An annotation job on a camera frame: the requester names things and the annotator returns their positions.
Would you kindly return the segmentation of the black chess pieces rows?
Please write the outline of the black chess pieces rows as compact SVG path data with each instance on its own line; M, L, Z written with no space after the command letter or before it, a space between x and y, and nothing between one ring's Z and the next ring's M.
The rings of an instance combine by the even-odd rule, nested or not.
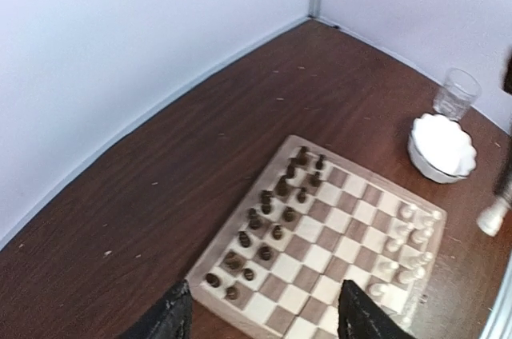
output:
M330 261L331 248L322 245L331 212L321 194L332 170L326 158L298 146L271 168L201 272L202 287L239 309L259 299L303 305Z

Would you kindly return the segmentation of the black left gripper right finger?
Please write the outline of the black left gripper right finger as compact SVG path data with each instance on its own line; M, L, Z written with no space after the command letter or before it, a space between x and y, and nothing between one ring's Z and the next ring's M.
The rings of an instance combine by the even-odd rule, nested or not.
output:
M404 338L404 331L352 280L338 299L339 338Z

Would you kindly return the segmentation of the wooden chess board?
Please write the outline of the wooden chess board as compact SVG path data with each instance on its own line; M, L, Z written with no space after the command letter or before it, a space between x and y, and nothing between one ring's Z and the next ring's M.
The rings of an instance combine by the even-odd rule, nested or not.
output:
M335 338L345 280L408 329L445 224L443 209L291 135L187 281L252 338Z

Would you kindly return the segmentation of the white scalloped ceramic bowl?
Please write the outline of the white scalloped ceramic bowl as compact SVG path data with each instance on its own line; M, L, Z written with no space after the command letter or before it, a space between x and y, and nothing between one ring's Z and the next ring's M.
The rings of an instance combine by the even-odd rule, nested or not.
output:
M461 181L476 167L477 151L470 135L441 114L414 119L407 149L416 169L440 184Z

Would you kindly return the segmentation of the white pawn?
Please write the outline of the white pawn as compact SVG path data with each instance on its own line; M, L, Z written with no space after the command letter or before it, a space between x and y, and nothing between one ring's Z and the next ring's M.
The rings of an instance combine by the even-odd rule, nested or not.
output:
M385 250L390 253L397 252L405 243L402 237L390 238L385 244Z
M393 275L399 269L399 264L396 261L382 261L378 264L377 269L381 273Z
M395 234L397 237L402 237L403 239L407 239L410 233L414 230L414 223L408 222L406 224L399 225L395 229Z
M403 204L398 211L398 216L403 221L410 221L414 218L417 211L418 207L415 204Z

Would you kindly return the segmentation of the white bishop chess piece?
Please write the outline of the white bishop chess piece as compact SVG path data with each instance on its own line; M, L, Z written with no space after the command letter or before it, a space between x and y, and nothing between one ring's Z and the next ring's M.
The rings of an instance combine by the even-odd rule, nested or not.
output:
M406 261L406 264L411 269L416 269L418 267L422 267L427 265L434 259L434 255L431 252L423 252L419 255L409 257Z

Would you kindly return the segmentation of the white king chess piece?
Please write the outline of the white king chess piece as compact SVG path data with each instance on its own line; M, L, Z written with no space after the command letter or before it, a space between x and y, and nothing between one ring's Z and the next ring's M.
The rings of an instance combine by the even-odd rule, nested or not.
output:
M415 269L404 269L397 275L398 282L403 285L408 285L417 280L421 280L425 277L426 270L423 267Z

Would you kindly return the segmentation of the clear drinking glass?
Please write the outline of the clear drinking glass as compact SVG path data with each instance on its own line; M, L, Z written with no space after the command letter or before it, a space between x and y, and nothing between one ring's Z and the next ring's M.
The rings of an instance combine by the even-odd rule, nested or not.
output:
M465 70L450 68L433 101L436 114L459 122L479 98L482 87Z

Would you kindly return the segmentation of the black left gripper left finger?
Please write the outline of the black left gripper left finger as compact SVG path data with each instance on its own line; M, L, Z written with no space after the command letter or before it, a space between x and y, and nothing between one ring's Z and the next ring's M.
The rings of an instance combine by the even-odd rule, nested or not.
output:
M131 327L128 338L189 338L192 295L187 280L172 285Z

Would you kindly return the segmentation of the white rook chess piece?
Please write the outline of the white rook chess piece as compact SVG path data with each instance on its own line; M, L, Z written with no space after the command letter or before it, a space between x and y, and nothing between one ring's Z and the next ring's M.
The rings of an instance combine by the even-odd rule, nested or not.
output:
M422 219L424 225L434 225L441 220L442 213L439 210L433 210L432 212L427 213Z

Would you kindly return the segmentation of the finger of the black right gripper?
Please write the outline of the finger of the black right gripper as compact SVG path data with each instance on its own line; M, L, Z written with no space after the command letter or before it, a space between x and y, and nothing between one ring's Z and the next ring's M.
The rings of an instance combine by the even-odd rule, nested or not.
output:
M496 197L502 198L507 205L511 205L511 197L512 197L512 160L509 155L506 159L506 163L503 166L502 172L499 175L499 178L494 187L494 195Z

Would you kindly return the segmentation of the white queen chess piece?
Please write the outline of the white queen chess piece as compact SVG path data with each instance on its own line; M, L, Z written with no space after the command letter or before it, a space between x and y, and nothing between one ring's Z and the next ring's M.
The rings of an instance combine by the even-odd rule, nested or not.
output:
M496 236L509 208L510 204L505 198L496 197L494 203L479 214L477 218L479 229L488 236Z

